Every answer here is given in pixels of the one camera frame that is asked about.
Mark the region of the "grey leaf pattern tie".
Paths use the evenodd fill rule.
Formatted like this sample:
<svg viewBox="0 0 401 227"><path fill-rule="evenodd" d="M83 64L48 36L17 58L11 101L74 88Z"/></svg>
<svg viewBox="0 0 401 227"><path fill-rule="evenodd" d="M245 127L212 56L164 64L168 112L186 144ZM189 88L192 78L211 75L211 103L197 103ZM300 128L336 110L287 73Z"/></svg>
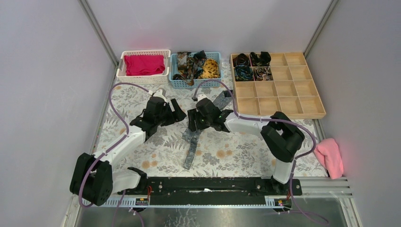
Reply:
<svg viewBox="0 0 401 227"><path fill-rule="evenodd" d="M231 95L227 91L221 92L213 101L213 104L220 110L223 110L232 101ZM184 160L183 168L189 170L195 158L196 148L198 145L199 137L203 130L191 131L186 129L183 133L183 139L189 142L190 146L188 154Z"/></svg>

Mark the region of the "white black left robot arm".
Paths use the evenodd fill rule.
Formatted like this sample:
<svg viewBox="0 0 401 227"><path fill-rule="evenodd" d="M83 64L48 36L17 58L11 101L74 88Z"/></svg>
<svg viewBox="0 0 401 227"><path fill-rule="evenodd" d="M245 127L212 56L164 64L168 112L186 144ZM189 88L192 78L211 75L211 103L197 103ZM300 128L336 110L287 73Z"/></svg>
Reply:
<svg viewBox="0 0 401 227"><path fill-rule="evenodd" d="M113 145L105 151L92 155L83 153L78 157L70 192L96 206L103 205L111 194L124 190L142 194L147 189L147 174L134 167L115 173L116 165L128 152L153 136L158 127L181 122L186 116L176 99L166 102L161 97L150 97L142 113L127 125L126 134Z"/></svg>

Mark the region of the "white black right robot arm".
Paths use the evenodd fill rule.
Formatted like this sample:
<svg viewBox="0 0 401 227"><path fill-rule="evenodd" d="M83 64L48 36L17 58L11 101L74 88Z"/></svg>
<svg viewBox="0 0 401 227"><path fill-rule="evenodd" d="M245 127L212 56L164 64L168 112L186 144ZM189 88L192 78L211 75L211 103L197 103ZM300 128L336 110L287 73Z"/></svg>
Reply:
<svg viewBox="0 0 401 227"><path fill-rule="evenodd" d="M280 111L269 118L240 115L231 109L220 110L208 98L200 99L194 109L188 110L188 128L191 131L213 128L223 132L244 132L259 136L276 158L271 188L283 195L290 189L290 176L295 154L300 150L305 135Z"/></svg>

